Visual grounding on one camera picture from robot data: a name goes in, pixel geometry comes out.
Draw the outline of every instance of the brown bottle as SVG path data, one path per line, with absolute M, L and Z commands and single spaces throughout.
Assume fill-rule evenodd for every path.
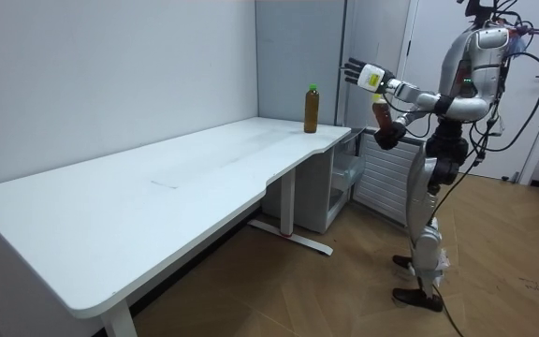
M 386 103 L 385 99 L 381 97 L 377 99 L 371 105 L 371 109 L 373 110 L 375 119 L 378 121 L 378 125 L 380 125 L 380 130 L 386 131 L 390 127 L 392 127 L 392 116 L 390 115 L 390 107 L 388 106 L 388 103 Z
M 310 84 L 309 91 L 305 96 L 305 126 L 306 133 L 315 133 L 317 131 L 317 117 L 319 115 L 319 93 L 317 85 Z

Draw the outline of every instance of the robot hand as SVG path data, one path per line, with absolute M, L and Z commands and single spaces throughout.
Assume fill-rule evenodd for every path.
M 373 137 L 383 150 L 391 150 L 399 145 L 399 139 L 407 134 L 407 128 L 399 122 L 392 122 L 389 128 L 380 128 Z

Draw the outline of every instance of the herringbone floor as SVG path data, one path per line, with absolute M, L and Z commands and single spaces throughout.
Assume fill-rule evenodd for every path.
M 468 177 L 439 211 L 453 267 L 441 291 L 466 336 L 539 337 L 539 189 Z M 136 317 L 139 336 L 455 336 L 444 314 L 399 308 L 415 281 L 390 262 L 404 233 L 348 205 L 331 257 L 246 227 Z

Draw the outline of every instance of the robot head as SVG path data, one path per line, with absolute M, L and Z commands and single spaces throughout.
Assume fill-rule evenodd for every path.
M 465 0 L 457 0 L 458 4 L 462 4 Z M 480 5 L 480 0 L 469 0 L 465 9 L 465 16 L 475 16 L 475 24 L 482 25 L 489 20 L 496 9 L 494 7 L 483 7 Z

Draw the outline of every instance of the desk base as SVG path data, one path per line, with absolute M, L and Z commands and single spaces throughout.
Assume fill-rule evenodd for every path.
M 259 229 L 263 229 L 263 230 L 265 230 L 265 231 L 267 231 L 267 232 L 269 232 L 271 234 L 278 235 L 278 236 L 280 236 L 282 238 L 290 240 L 291 242 L 300 243 L 300 244 L 302 244 L 304 246 L 312 248 L 312 249 L 318 251 L 319 253 L 327 255 L 327 256 L 331 256 L 332 253 L 334 252 L 334 250 L 332 248 L 326 246 L 323 243 L 319 243 L 319 242 L 315 242 L 313 240 L 303 238 L 303 237 L 301 237 L 301 236 L 299 236 L 297 234 L 292 234 L 291 236 L 286 237 L 285 235 L 283 235 L 280 232 L 280 229 L 278 229 L 278 228 L 276 228 L 276 227 L 274 227 L 272 225 L 268 225 L 266 223 L 258 221 L 258 220 L 249 221 L 249 225 L 251 225 L 253 227 L 257 227 Z

